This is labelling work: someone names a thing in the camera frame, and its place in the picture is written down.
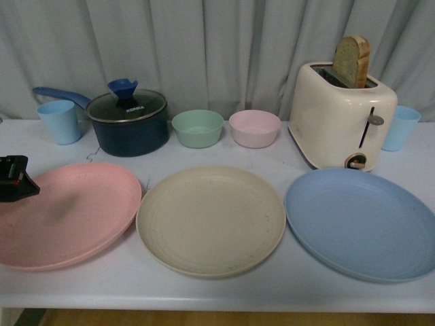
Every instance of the saucepan handle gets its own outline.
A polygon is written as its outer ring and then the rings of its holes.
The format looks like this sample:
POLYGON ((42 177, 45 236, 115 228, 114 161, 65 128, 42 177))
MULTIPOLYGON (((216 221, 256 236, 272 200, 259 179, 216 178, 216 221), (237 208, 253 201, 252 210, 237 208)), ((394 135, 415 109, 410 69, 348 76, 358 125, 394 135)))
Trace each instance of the saucepan handle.
POLYGON ((32 89, 35 94, 50 96, 54 98, 61 98, 63 100, 70 100, 77 104, 82 109, 86 109, 91 102, 90 98, 78 93, 68 92, 66 90, 57 90, 49 87, 35 87, 32 89))

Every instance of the blue cup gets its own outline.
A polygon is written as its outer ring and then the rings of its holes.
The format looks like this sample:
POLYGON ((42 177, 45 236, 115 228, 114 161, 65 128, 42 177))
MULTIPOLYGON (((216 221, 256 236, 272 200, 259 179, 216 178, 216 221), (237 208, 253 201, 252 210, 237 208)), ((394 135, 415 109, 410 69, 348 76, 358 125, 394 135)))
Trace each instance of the blue cup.
POLYGON ((73 101, 52 101, 38 107, 38 115, 59 145, 72 144, 80 139, 80 129, 73 101))
POLYGON ((398 151, 402 149, 420 119, 421 114, 417 111, 398 105, 382 149, 384 151, 398 151))

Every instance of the blue plate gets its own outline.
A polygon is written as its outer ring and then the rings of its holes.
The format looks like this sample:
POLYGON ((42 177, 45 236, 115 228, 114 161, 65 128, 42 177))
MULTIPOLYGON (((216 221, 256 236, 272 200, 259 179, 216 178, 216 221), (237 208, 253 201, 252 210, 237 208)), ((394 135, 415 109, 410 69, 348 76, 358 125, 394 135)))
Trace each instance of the blue plate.
POLYGON ((314 170, 289 187, 285 209, 305 249, 343 274, 394 283, 435 270, 435 215, 388 180, 347 168, 314 170))

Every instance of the cream toaster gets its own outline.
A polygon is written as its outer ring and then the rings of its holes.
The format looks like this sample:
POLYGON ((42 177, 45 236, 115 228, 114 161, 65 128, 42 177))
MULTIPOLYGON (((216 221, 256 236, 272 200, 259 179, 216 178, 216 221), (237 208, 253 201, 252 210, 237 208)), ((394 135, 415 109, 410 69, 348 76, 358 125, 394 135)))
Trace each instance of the cream toaster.
POLYGON ((352 88, 331 62, 303 65, 296 80, 288 128, 314 168, 370 171, 397 107, 396 93, 371 76, 352 88))

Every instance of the bowl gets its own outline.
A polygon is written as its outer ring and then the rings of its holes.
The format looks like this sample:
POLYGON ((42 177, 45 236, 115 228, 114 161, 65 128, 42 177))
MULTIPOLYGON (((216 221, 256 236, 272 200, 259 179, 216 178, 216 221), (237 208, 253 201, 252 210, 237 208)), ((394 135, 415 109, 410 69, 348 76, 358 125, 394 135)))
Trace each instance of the bowl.
POLYGON ((190 110, 177 114, 172 127, 178 141, 190 148, 206 148, 219 140, 224 118, 209 110, 190 110))
POLYGON ((270 112, 244 110, 230 117, 231 135, 236 143, 248 148, 263 148, 277 138, 281 120, 270 112))

